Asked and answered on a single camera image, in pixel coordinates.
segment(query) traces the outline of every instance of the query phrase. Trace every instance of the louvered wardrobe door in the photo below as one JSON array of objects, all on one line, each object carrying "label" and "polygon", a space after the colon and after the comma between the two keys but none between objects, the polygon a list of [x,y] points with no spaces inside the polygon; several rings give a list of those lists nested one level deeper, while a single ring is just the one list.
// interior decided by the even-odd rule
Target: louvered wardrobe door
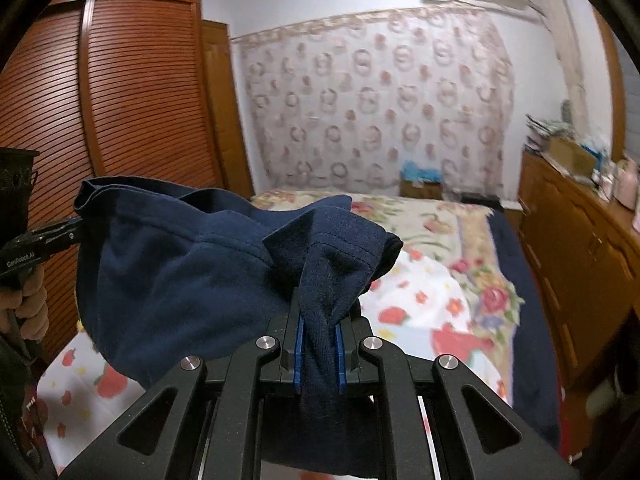
[{"label": "louvered wardrobe door", "polygon": [[[30,225],[73,213],[83,178],[92,176],[78,97],[81,11],[39,19],[0,74],[0,146],[39,150],[38,181],[30,202]],[[54,357],[75,332],[75,249],[45,263],[51,329],[46,357]]]},{"label": "louvered wardrobe door", "polygon": [[222,186],[204,101],[193,2],[96,0],[88,59],[104,169]]}]

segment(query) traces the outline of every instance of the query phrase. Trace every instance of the wardrobe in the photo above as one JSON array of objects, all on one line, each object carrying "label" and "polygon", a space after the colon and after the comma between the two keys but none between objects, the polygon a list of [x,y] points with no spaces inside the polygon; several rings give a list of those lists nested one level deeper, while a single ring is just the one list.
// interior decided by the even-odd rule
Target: wardrobe
[{"label": "wardrobe", "polygon": [[[73,214],[93,176],[252,194],[228,39],[205,62],[202,30],[200,0],[53,1],[0,74],[0,145],[40,152],[31,226]],[[45,264],[45,360],[75,333],[76,254]]]}]

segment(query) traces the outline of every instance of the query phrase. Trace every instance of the folded fabric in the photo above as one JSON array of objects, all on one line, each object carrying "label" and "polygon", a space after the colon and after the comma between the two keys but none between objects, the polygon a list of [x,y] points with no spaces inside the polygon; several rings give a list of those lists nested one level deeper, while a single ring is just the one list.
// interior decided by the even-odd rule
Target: folded fabric
[{"label": "folded fabric", "polygon": [[374,410],[338,394],[334,327],[393,266],[402,242],[350,205],[334,196],[274,212],[221,189],[84,181],[75,202],[91,226],[78,259],[82,323],[113,368],[148,387],[186,355],[225,356],[264,334],[299,286],[302,393],[265,410],[263,456],[375,476]]}]

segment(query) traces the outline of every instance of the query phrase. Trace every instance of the zipper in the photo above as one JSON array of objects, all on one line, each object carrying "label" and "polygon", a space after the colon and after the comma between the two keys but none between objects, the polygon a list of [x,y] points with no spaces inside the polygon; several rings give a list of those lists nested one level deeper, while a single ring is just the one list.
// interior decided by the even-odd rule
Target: zipper
[{"label": "zipper", "polygon": [[9,436],[9,439],[14,444],[16,450],[20,451],[20,447],[18,446],[18,440],[15,437],[15,432],[11,426],[11,422],[9,421],[9,417],[6,414],[6,410],[4,408],[4,397],[2,396],[2,389],[0,388],[0,424],[4,428],[4,431]]}]

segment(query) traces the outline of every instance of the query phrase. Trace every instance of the human hand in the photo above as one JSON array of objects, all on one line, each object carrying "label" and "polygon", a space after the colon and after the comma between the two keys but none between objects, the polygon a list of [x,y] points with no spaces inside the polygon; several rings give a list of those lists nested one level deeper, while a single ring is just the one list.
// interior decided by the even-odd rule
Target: human hand
[{"label": "human hand", "polygon": [[21,338],[42,339],[49,328],[47,291],[42,284],[43,279],[44,269],[36,266],[22,290],[0,286],[0,333],[11,331],[7,316],[7,311],[11,309],[15,311],[15,317],[26,319],[20,328]]}]

